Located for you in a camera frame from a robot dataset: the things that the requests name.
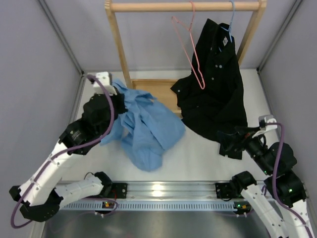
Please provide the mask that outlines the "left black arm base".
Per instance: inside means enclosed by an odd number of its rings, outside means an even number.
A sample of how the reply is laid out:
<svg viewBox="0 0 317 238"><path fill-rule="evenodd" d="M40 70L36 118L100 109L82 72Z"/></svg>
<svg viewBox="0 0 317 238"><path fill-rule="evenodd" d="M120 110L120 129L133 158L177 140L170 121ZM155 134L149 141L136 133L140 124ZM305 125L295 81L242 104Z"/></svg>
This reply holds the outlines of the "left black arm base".
<svg viewBox="0 0 317 238"><path fill-rule="evenodd" d="M127 183L123 183L123 182L113 183L107 198L114 199L114 200L126 199L127 191L128 191L127 187L128 187Z"/></svg>

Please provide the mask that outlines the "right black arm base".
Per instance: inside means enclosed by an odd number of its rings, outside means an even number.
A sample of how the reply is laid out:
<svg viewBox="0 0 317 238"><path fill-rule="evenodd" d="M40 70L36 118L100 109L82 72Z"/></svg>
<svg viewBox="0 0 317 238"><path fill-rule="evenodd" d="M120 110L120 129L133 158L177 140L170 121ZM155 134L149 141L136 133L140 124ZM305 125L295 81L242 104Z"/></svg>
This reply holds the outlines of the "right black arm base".
<svg viewBox="0 0 317 238"><path fill-rule="evenodd" d="M234 193L229 182L215 183L216 196L222 201L230 201L234 198Z"/></svg>

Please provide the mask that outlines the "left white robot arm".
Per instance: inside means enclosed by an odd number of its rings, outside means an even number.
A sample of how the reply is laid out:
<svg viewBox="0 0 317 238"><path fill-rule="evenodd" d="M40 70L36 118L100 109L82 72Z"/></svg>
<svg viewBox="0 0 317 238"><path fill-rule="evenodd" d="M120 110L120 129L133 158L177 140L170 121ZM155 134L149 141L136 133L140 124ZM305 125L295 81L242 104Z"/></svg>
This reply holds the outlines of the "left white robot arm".
<svg viewBox="0 0 317 238"><path fill-rule="evenodd" d="M68 185L57 185L72 166L100 143L101 136L114 131L110 120L127 111L124 95L120 93L109 97L94 94L83 110L81 118L67 126L52 153L31 178L9 190L28 221L47 221L69 203L90 196L106 198L112 192L113 182L104 172Z"/></svg>

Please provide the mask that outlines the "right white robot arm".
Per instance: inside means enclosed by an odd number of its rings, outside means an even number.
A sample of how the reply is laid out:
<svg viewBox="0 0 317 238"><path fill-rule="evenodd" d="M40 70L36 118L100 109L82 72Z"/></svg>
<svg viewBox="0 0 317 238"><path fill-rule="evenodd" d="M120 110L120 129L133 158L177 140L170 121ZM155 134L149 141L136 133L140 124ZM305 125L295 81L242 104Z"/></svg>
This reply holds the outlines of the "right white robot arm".
<svg viewBox="0 0 317 238"><path fill-rule="evenodd" d="M265 134L282 125L267 122L259 127L237 127L235 133L218 132L225 151L246 151L267 176L260 188L249 171L240 172L223 184L217 183L216 195L230 201L244 198L272 238L313 238L303 182L293 172L297 164L292 148L283 139L270 147Z"/></svg>

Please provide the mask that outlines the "light blue shirt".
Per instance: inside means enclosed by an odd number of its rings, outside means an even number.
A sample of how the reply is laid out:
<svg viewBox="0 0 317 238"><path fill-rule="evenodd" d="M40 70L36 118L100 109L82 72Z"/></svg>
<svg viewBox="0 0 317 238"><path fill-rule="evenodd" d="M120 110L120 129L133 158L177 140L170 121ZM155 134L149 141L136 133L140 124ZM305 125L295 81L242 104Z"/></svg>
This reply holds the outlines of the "light blue shirt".
<svg viewBox="0 0 317 238"><path fill-rule="evenodd" d="M118 79L113 85L123 94L127 112L118 115L111 132L100 144L119 141L138 169L146 172L159 169L163 154L184 136L184 123L151 93L129 89Z"/></svg>

